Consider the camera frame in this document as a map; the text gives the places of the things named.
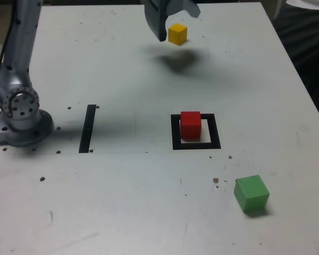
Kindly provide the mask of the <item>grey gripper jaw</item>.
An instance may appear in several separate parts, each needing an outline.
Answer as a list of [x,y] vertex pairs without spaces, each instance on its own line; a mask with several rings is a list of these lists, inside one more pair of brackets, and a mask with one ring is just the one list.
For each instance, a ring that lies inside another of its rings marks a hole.
[[166,40],[167,1],[144,1],[147,24],[159,41]]
[[200,15],[198,5],[192,0],[169,0],[165,4],[164,17],[167,19],[181,11],[186,11],[193,18],[198,18]]

